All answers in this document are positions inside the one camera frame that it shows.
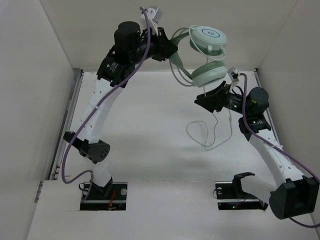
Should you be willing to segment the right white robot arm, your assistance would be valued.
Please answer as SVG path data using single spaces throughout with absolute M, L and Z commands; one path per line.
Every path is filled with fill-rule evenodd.
M 217 88 L 200 94 L 194 103 L 214 113 L 223 108 L 242 115 L 238 120 L 240 132 L 257 150 L 270 170 L 274 183 L 264 183 L 252 172 L 238 173 L 232 180 L 232 193 L 238 197 L 252 195 L 270 206 L 280 220 L 310 214 L 315 210 L 319 180 L 307 177 L 288 157 L 276 140 L 264 112 L 269 107 L 269 94 L 261 87 L 248 94 L 230 91 L 223 81 Z

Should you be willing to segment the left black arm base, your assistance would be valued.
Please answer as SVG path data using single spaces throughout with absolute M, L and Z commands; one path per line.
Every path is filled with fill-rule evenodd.
M 81 193 L 80 211 L 125 211 L 127 207 L 127 182 L 113 182 L 107 195 L 99 192 L 94 186 L 91 188 L 88 197 L 89 183 L 80 183 Z

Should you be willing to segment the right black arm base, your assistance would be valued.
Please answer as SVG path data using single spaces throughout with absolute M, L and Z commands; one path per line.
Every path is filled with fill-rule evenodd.
M 232 181 L 216 181 L 212 195 L 217 200 L 217 207 L 220 211 L 265 211 L 269 206 L 252 194 L 236 193 Z

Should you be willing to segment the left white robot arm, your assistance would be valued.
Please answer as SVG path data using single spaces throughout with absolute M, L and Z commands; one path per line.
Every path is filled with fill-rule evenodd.
M 145 60 L 166 61 L 177 50 L 177 46 L 167 38 L 164 28 L 153 20 L 147 22 L 144 30 L 133 21 L 118 25 L 114 45 L 96 73 L 94 92 L 84 114 L 76 130 L 64 133 L 63 139 L 68 145 L 62 159 L 62 171 L 70 149 L 75 148 L 93 164 L 88 173 L 94 192 L 103 199 L 111 195 L 112 177 L 106 161 L 110 145 L 100 138 L 111 107 Z

